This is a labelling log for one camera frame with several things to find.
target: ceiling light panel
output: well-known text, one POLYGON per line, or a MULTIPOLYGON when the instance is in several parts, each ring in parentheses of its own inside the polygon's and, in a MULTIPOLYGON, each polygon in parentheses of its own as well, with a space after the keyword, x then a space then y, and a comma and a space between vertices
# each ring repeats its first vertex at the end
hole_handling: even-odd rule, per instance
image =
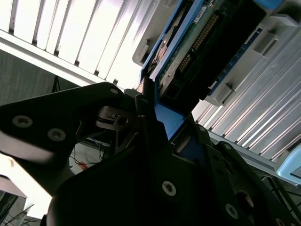
POLYGON ((123 0, 102 0, 87 30, 80 54, 79 67, 94 73, 121 10, 123 0))
POLYGON ((55 8, 58 4, 58 1, 59 0, 44 1, 37 33, 37 47, 41 49, 46 49, 51 24, 54 19, 55 8))
POLYGON ((8 32, 13 0, 2 0, 0 7, 0 29, 8 32))
POLYGON ((122 88, 136 86, 141 67, 133 62, 132 56, 157 6, 158 1, 155 0, 140 2, 134 18, 129 25, 127 35, 112 63, 106 78, 107 81, 113 82, 117 80, 117 85, 122 88))
POLYGON ((78 56, 94 5, 95 0, 74 0, 69 9, 62 37, 56 50, 61 59, 71 64, 75 63, 78 56))
POLYGON ((40 0, 17 1, 14 36, 32 43, 40 10, 40 0))
POLYGON ((46 51, 54 54, 58 38, 64 22, 68 0, 59 0, 55 9, 55 14, 51 24, 50 34, 48 37, 46 51))
POLYGON ((103 79, 107 77, 110 71, 112 62, 114 61, 120 45, 126 36, 128 26, 132 17, 135 15, 136 9, 139 7, 140 1, 128 0, 125 4, 125 8, 122 12, 120 12, 120 16, 114 25, 111 36, 96 69, 99 72, 98 76, 103 79))

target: white surface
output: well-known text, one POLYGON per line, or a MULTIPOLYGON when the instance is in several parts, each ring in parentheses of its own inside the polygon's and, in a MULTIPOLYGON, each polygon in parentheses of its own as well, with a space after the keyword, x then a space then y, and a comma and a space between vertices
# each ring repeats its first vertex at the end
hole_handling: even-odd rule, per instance
POLYGON ((79 67, 82 69, 90 73, 95 72, 122 3, 123 0, 102 0, 98 2, 97 10, 93 15, 79 53, 79 67))
POLYGON ((48 194, 13 158, 0 154, 0 174, 8 177, 30 201, 25 208, 34 204, 28 215, 42 218, 47 213, 51 201, 48 194))
POLYGON ((45 0, 37 34, 37 47, 46 49, 56 4, 59 0, 45 0))
MULTIPOLYGON (((161 0, 14 2, 15 31, 0 35, 2 50, 80 86, 104 80, 117 81, 121 89, 137 86, 141 67, 132 56, 161 0), (35 36, 37 46, 32 45, 35 36)), ((0 10, 8 32, 14 22, 10 2, 0 1, 0 10)))
POLYGON ((1 0, 0 29, 8 32, 13 0, 1 0))
POLYGON ((67 6, 68 0, 58 1, 46 47, 46 51, 48 53, 53 54, 55 52, 56 43, 60 35, 67 6))
MULTIPOLYGON (((76 160, 83 164, 86 163, 85 166, 87 166, 88 168, 93 166, 92 163, 100 162, 99 151, 94 148, 82 144, 76 144, 75 150, 76 160)), ((71 156, 74 157, 74 149, 71 153, 71 156)), ((83 169, 75 162, 73 158, 69 158, 69 165, 71 167, 71 171, 74 174, 78 174, 83 171, 83 169)))
POLYGON ((95 0, 73 0, 69 10, 57 50, 58 56, 71 64, 79 53, 94 5, 95 0))
POLYGON ((40 0, 19 0, 16 11, 14 35, 32 43, 40 9, 40 0))

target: metal frame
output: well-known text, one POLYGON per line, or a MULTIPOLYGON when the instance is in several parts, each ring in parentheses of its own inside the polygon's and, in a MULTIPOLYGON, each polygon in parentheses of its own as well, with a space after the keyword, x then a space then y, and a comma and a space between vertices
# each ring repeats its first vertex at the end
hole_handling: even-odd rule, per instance
POLYGON ((1 30, 0 49, 79 86, 105 81, 1 30))
POLYGON ((241 155, 241 157, 246 161, 246 163, 248 163, 249 165, 255 167, 255 168, 258 168, 272 176, 275 176, 275 177, 278 177, 292 185, 297 185, 295 182, 291 181, 291 180, 287 180, 285 178, 282 178, 280 177, 276 171, 275 171, 275 163, 272 162, 272 161, 269 161, 265 158, 263 158, 262 156, 260 155, 257 155, 253 152, 250 152, 249 150, 233 143, 233 142, 230 142, 228 141, 227 139, 219 136, 219 135, 216 135, 215 133, 211 132, 211 131, 208 131, 209 133, 209 136, 210 138, 213 140, 213 141, 223 141, 223 142, 227 142, 229 144, 232 145, 232 147, 235 148, 235 150, 237 150, 237 152, 241 155))
POLYGON ((293 211, 297 217, 297 219, 299 220, 299 222, 301 222, 301 212, 298 209, 298 206, 293 202, 293 200, 291 199, 289 192, 286 191, 284 189, 284 187, 282 186, 280 180, 276 177, 273 178, 268 178, 269 183, 271 184, 272 188, 274 189, 274 192, 277 196, 277 198, 281 201, 281 203, 288 209, 288 206, 291 207, 291 212, 293 211))
POLYGON ((273 225, 277 219, 298 225, 235 149, 227 142, 212 144, 208 132, 199 129, 193 120, 189 127, 204 164, 174 154, 164 125, 157 121, 153 92, 152 81, 145 82, 142 94, 138 95, 128 95, 127 90, 123 94, 113 84, 104 82, 1 106, 0 116, 5 120, 0 127, 0 169, 9 173, 9 178, 38 204, 41 212, 48 212, 49 225, 82 225, 83 221, 95 224, 96 218, 87 218, 91 211, 104 213, 102 221, 111 224, 145 219, 151 219, 151 223, 200 223, 208 218, 214 225, 253 225, 236 199, 236 191, 241 187, 233 184, 230 177, 240 177, 242 189, 250 194, 256 225, 273 225), (48 104, 54 102, 59 111, 48 104), (107 109, 110 115, 115 115, 115 109, 135 114, 132 122, 128 120, 127 129, 104 130, 106 127, 97 125, 103 115, 99 109, 108 103, 112 105, 107 109), (16 123, 16 114, 31 116, 34 124, 29 116, 22 116, 23 120, 16 123), (57 126, 60 129, 55 129, 53 136, 62 137, 64 133, 62 140, 53 139, 47 132, 57 126), (66 160, 72 147, 103 131, 116 132, 111 136, 116 141, 111 144, 113 154, 119 152, 118 148, 123 151, 83 173, 68 174, 66 160), (233 174, 228 174, 224 159, 233 163, 233 174), (74 195, 78 192, 82 192, 86 206, 90 207, 80 209, 80 215, 74 214, 78 210, 74 195), (102 205, 92 208, 92 203, 100 202, 102 205))

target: bolt head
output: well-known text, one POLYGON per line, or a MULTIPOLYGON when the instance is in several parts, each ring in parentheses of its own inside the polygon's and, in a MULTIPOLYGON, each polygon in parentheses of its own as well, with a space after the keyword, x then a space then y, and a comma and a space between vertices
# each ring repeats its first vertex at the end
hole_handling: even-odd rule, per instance
POLYGON ((28 128, 33 124, 33 121, 28 116, 18 115, 15 118, 13 118, 13 124, 20 128, 28 128))
POLYGON ((167 180, 164 181, 162 183, 162 189, 169 196, 175 196, 175 194, 176 194, 176 188, 175 188, 174 184, 171 183, 170 181, 167 181, 167 180))
POLYGON ((58 128, 53 128, 48 131, 48 137, 52 141, 63 141, 66 138, 66 133, 58 128))

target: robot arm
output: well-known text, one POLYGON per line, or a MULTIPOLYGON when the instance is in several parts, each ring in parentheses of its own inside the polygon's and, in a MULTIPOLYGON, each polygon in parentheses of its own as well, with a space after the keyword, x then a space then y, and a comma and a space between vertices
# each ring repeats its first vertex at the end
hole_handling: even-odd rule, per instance
POLYGON ((0 107, 2 155, 52 197, 44 225, 298 225, 235 149, 213 144, 203 127, 183 129, 201 158, 179 157, 157 121, 153 87, 146 80, 140 93, 123 94, 99 83, 0 107), (70 174, 74 145, 104 131, 112 156, 70 174))

